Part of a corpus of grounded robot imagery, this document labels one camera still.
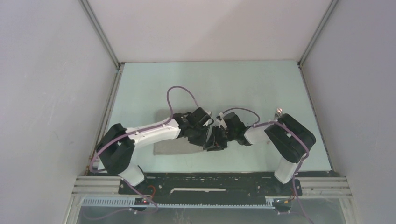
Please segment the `grey cloth napkin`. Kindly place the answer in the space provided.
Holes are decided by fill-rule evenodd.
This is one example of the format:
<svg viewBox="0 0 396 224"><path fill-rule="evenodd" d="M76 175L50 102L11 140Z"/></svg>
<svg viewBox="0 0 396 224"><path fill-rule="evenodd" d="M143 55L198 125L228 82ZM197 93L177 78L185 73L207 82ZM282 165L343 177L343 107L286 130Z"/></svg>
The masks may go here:
<svg viewBox="0 0 396 224"><path fill-rule="evenodd" d="M186 138L179 138L174 140L163 140L154 144L153 155L180 155L180 154L193 154L203 152L204 147L192 145Z"/></svg>

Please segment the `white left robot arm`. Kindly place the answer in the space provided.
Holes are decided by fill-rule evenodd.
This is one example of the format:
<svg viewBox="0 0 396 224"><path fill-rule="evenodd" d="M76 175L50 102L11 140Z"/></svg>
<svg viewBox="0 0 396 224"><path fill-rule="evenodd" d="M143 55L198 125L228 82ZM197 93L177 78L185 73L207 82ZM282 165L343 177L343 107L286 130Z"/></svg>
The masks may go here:
<svg viewBox="0 0 396 224"><path fill-rule="evenodd" d="M193 112L175 113L169 118L149 126L125 128L117 123L107 131L95 151L103 170L117 175L129 183L136 194L148 188L146 175L139 165L132 163L135 150L164 140L185 138L192 145L203 147L210 125L211 113L199 107Z"/></svg>

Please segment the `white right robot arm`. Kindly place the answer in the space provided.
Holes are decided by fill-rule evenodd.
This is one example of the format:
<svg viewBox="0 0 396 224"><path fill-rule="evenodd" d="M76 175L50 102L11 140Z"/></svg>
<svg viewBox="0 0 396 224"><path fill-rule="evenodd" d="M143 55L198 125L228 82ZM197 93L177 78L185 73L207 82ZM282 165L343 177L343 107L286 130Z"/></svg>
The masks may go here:
<svg viewBox="0 0 396 224"><path fill-rule="evenodd" d="M271 183L272 190L277 195L284 195L289 191L289 181L316 143L313 133L287 113L275 120L250 126L245 125L234 112L219 115L217 121L219 124L212 127L204 144L206 151L223 150L232 141L242 146L267 141L273 143L281 155L274 172L275 179Z"/></svg>

